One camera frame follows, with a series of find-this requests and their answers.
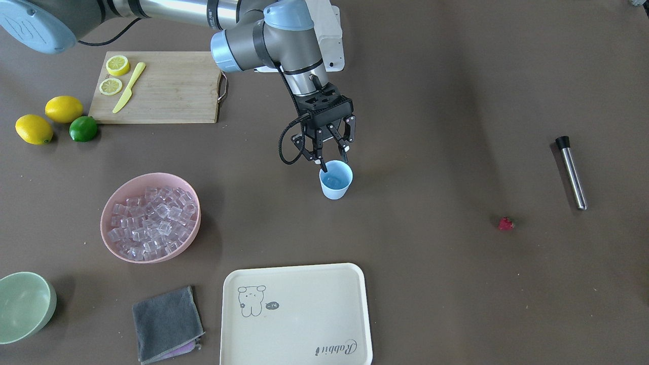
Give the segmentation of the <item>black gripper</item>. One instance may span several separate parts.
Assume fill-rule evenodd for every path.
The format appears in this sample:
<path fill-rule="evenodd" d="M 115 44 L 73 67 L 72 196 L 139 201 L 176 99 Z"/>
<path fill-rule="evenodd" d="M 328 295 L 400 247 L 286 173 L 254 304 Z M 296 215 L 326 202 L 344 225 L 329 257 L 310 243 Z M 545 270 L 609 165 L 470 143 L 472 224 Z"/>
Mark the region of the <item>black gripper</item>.
<path fill-rule="evenodd" d="M 301 123 L 301 129 L 305 132 L 304 136 L 311 139 L 312 151 L 308 153 L 308 159 L 315 162 L 322 171 L 328 171 L 322 152 L 325 131 L 320 128 L 328 125 L 328 132 L 338 144 L 342 161 L 348 164 L 347 152 L 355 140 L 352 99 L 341 94 L 338 87 L 329 82 L 323 89 L 310 95 L 296 95 L 295 101 L 299 116 L 307 116 Z"/>

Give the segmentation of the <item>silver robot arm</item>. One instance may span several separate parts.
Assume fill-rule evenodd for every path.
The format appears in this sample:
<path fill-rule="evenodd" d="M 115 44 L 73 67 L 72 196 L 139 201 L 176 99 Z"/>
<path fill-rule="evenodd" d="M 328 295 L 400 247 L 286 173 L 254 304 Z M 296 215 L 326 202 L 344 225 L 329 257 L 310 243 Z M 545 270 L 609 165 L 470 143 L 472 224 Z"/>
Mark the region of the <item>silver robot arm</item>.
<path fill-rule="evenodd" d="M 329 81 L 305 1 L 2 1 L 2 27 L 41 53 L 56 55 L 113 18 L 160 18 L 215 30 L 210 51 L 224 72 L 278 70 L 297 111 L 299 156 L 327 172 L 323 144 L 333 139 L 343 162 L 355 140 L 352 100 Z"/>

